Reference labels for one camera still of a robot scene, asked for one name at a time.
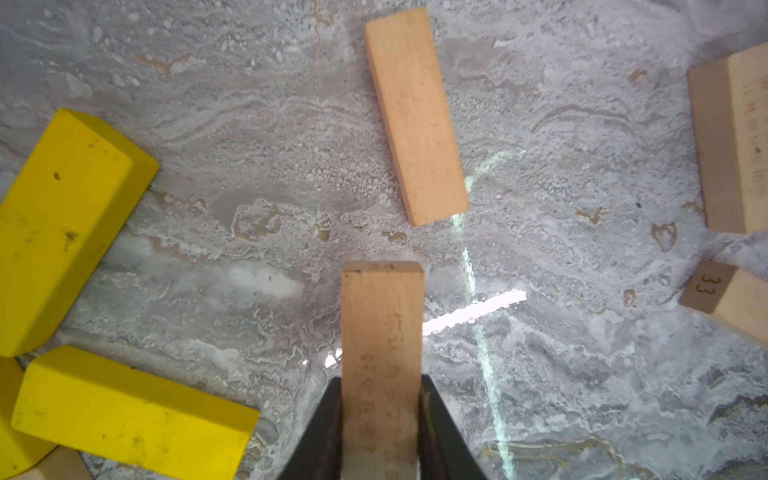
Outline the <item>natural wooden block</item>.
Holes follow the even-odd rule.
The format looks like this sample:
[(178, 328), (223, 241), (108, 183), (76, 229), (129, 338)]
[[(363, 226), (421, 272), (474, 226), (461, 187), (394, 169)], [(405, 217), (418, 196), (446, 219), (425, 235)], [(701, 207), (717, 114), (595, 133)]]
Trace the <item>natural wooden block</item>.
[(78, 451), (59, 446), (10, 480), (92, 480), (92, 476)]

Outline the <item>natural block cluster horizontal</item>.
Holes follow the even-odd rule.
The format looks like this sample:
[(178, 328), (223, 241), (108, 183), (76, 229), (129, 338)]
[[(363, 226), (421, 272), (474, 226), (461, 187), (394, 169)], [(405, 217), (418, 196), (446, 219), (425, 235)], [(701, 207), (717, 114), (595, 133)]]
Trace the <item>natural block cluster horizontal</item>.
[(341, 278), (344, 479), (414, 479), (425, 272), (350, 261)]

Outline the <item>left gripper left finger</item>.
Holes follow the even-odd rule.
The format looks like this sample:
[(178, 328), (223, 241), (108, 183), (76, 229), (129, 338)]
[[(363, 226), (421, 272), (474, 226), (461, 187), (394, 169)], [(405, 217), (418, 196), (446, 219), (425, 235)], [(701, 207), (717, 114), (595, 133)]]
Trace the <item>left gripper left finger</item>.
[(342, 468), (341, 378), (330, 380), (279, 480), (339, 480)]

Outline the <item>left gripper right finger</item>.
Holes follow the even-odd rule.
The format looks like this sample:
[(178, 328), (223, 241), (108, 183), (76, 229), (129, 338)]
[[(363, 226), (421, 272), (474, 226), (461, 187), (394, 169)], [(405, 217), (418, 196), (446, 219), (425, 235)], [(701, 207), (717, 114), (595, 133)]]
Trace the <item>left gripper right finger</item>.
[(428, 375), (421, 377), (418, 454), (421, 479), (487, 479)]

